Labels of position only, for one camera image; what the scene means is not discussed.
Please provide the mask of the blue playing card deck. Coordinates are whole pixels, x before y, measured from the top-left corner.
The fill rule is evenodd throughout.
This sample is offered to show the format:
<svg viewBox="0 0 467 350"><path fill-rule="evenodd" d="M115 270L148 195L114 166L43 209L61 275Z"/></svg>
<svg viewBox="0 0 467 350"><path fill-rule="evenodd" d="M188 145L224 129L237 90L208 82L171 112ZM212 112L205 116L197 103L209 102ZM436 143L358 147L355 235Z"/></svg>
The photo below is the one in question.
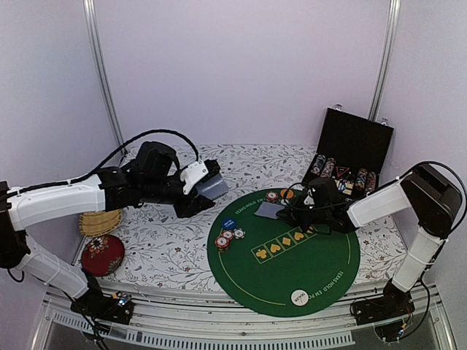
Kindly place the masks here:
<svg viewBox="0 0 467 350"><path fill-rule="evenodd" d="M199 182L196 185L196 189L199 195L212 201L221 198L229 191L228 185L221 174L217 174L205 182Z"/></svg>

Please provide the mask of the orange blind button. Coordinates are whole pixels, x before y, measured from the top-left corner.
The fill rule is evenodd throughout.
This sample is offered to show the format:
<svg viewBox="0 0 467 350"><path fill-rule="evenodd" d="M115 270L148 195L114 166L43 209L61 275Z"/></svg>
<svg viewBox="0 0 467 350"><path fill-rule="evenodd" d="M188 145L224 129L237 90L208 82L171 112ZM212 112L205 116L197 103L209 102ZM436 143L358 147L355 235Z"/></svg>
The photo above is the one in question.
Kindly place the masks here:
<svg viewBox="0 0 467 350"><path fill-rule="evenodd" d="M283 199L291 199L294 197L294 192L291 189L283 189L280 191L280 196Z"/></svg>

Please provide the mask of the blue blind button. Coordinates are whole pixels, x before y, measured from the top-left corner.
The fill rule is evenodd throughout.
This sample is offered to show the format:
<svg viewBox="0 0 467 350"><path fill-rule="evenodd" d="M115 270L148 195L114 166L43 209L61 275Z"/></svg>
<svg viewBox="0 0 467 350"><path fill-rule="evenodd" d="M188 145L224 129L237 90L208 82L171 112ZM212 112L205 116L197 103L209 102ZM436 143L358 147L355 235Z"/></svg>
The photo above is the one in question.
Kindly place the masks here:
<svg viewBox="0 0 467 350"><path fill-rule="evenodd" d="M221 227L224 230L234 230L237 227L236 220L232 218L224 218L221 222Z"/></svg>

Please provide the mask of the single red five chip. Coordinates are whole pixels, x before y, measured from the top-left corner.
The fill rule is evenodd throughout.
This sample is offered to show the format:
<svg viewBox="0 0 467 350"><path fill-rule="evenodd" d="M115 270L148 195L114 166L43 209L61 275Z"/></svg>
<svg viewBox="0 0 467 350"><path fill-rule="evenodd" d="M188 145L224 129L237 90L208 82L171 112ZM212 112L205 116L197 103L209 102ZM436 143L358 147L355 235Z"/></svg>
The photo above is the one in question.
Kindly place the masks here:
<svg viewBox="0 0 467 350"><path fill-rule="evenodd" d="M222 237L231 241L234 238L234 234L231 230L224 230L221 234Z"/></svg>

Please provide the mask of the white dealer button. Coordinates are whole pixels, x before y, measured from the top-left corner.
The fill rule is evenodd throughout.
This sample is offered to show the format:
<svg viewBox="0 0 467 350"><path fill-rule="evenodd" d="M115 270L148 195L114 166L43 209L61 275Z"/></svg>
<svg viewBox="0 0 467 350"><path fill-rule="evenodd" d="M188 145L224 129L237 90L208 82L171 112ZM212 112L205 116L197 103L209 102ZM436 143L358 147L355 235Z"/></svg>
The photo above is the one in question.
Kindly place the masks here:
<svg viewBox="0 0 467 350"><path fill-rule="evenodd" d="M305 290L296 289L291 293L290 299L293 305L302 307L309 302L310 296Z"/></svg>

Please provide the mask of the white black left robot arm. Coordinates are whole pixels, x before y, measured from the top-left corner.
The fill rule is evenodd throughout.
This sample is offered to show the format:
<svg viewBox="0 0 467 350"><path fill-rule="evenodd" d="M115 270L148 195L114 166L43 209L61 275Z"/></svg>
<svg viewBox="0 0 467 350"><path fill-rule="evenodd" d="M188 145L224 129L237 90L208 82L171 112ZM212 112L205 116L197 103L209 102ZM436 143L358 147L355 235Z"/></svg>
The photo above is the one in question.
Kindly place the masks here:
<svg viewBox="0 0 467 350"><path fill-rule="evenodd" d="M73 179L28 187L1 183L1 268L30 274L62 291L74 310L95 319L129 317L133 304L124 293L104 296L91 273L41 247L26 229L40 222L84 212L107 212L145 203L169 204L179 218L210 209L215 202L197 185L219 175L216 160L196 158L181 166L175 149L144 142L129 163L108 167L101 161Z"/></svg>

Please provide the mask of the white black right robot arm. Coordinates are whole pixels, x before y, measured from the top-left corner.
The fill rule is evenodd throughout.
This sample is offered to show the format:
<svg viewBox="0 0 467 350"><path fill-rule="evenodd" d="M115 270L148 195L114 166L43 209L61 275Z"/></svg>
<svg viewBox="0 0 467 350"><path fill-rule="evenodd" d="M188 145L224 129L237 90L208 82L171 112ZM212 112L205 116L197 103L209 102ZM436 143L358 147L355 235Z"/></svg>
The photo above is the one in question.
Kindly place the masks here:
<svg viewBox="0 0 467 350"><path fill-rule="evenodd" d="M466 217L466 186L452 183L437 169L439 162L423 161L402 176L362 198L346 199L332 179L316 178L302 193L286 202L277 216L302 230L326 225L337 233L351 233L388 215L412 209L417 234L382 296L355 302L350 312L358 324L391 319L414 311L411 291L423 283L449 235Z"/></svg>

